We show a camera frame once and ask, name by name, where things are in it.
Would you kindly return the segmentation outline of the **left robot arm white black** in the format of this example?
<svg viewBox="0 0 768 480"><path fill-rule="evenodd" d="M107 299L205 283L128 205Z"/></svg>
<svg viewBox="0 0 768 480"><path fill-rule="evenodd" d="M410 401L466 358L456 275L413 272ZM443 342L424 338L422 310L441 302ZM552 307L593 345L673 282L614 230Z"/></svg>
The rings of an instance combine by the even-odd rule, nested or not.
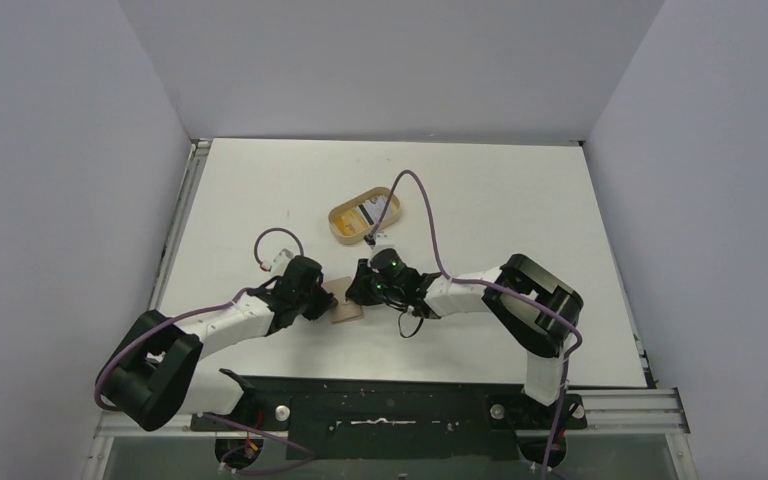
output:
<svg viewBox="0 0 768 480"><path fill-rule="evenodd" d="M167 317L148 310L134 321L99 372L96 404L154 431L177 414L215 413L232 429L255 419L248 384L228 368L200 367L207 357L246 340L316 320L334 304L323 269L306 256L284 260L265 283L230 300Z"/></svg>

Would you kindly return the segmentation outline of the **beige leather card holder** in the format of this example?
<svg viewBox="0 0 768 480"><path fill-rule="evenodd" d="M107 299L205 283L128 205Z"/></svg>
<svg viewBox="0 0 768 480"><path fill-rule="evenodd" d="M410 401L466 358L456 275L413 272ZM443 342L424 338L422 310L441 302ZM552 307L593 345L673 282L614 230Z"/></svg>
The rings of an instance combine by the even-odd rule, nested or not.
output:
<svg viewBox="0 0 768 480"><path fill-rule="evenodd" d="M345 276L323 284L323 288L334 296L335 303L328 310L328 318L332 324L356 321L364 317L363 307L347 297L351 283L352 278Z"/></svg>

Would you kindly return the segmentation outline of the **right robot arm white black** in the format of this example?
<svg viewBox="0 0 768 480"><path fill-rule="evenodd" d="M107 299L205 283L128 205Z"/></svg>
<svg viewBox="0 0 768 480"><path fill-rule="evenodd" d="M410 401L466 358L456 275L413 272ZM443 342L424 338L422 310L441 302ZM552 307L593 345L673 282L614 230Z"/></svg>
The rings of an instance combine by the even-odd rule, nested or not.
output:
<svg viewBox="0 0 768 480"><path fill-rule="evenodd" d="M466 276L423 273L393 248L358 261L346 297L360 306L385 305L421 320L492 314L527 354L522 412L546 427L562 412L567 352L579 343L583 298L523 254Z"/></svg>

